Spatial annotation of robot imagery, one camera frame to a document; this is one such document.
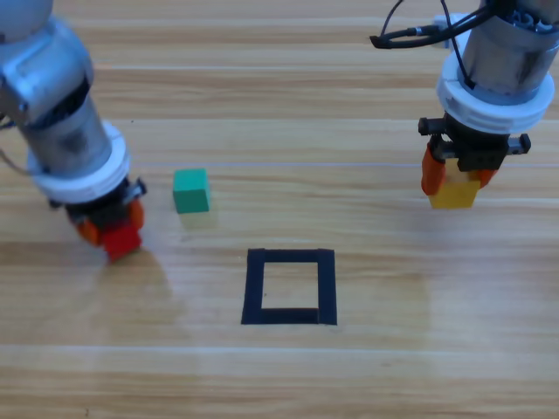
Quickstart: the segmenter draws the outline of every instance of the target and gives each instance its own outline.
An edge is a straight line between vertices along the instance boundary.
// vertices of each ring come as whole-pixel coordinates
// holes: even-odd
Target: white ring
[[[455,120],[488,134],[520,134],[534,127],[547,112],[555,96],[555,83],[550,74],[536,96],[520,105],[493,105],[472,96],[458,80],[456,56],[449,56],[437,85],[441,106]]]
[[[52,175],[34,175],[37,187],[57,203],[89,203],[113,191],[121,184],[130,170],[130,155],[120,131],[109,122],[103,127],[112,141],[113,149],[107,162],[96,172],[78,179],[63,179]],[[31,172],[40,170],[35,155],[29,151],[27,167]]]

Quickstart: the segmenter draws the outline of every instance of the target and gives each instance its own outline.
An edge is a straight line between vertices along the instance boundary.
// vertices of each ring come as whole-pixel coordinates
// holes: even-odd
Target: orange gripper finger
[[[99,229],[89,220],[84,221],[76,226],[79,235],[88,243],[95,247],[101,246],[101,234]]]
[[[482,169],[478,171],[480,175],[480,189],[485,188],[489,181],[495,176],[497,170]]]
[[[427,196],[436,195],[445,181],[445,164],[435,160],[429,144],[421,164],[423,176],[421,178],[421,189]]]
[[[132,221],[132,225],[134,225],[137,230],[141,229],[144,224],[144,213],[139,199],[134,199],[128,205],[128,214]]]

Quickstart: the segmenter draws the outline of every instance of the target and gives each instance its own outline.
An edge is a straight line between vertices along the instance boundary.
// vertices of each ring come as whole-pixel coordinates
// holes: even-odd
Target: metal cylinder
[[[89,95],[75,113],[55,125],[22,126],[20,131],[44,171],[59,177],[91,174],[107,162],[112,150]]]
[[[473,94],[484,101],[512,105],[532,99],[556,57],[559,31],[542,28],[530,16],[516,19],[493,17],[470,34],[464,65],[476,84]]]
[[[517,0],[520,9],[535,15],[545,24],[559,24],[558,0]]]

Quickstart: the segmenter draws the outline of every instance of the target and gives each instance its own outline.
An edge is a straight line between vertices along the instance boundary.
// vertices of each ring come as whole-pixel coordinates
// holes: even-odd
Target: black cable
[[[451,14],[448,11],[448,7],[446,7],[446,1],[445,0],[440,0],[440,2],[443,5],[443,10],[445,11],[446,25],[450,28],[452,26]],[[473,89],[475,87],[475,83],[473,83],[472,79],[470,79],[470,76],[468,76],[468,73],[466,71],[466,67],[464,66],[464,62],[462,61],[462,57],[460,56],[460,51],[458,49],[458,43],[456,42],[456,38],[452,37],[451,41],[452,41],[452,47],[454,48],[454,51],[456,52],[456,59],[458,60],[460,70],[462,71],[462,74],[464,75],[464,83],[466,84],[466,86]]]
[[[394,12],[396,11],[396,9],[398,7],[400,7],[400,4],[402,4],[404,2],[404,0],[398,0],[398,2],[394,5],[394,7],[392,8],[392,10],[390,11],[390,13],[388,14],[388,16],[386,17],[386,20],[384,21],[384,26],[383,26],[383,30],[381,31],[381,37],[384,36],[384,33],[386,32],[386,28],[388,28],[388,23],[390,22],[390,20],[392,19],[392,15],[394,15]]]
[[[475,16],[475,18],[471,19],[467,22],[468,17],[462,19],[464,23],[456,23],[449,28],[446,28],[443,31],[438,31],[437,33],[430,35],[428,37],[422,37],[420,39],[414,39],[410,41],[391,41],[387,39],[390,35],[385,35],[384,37],[370,37],[372,44],[375,48],[390,50],[390,49],[409,49],[409,48],[419,48],[422,46],[427,45],[435,45],[440,42],[445,42],[451,39],[452,37],[457,37],[466,31],[470,31],[471,29],[485,23],[491,17],[494,16],[492,11],[486,11],[482,9],[477,10],[479,14]]]

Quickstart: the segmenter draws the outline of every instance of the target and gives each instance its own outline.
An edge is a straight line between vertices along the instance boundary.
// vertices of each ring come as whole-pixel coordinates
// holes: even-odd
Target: red block
[[[141,246],[140,234],[134,225],[127,221],[109,230],[102,235],[103,245],[107,255],[114,262],[129,253],[136,251]]]

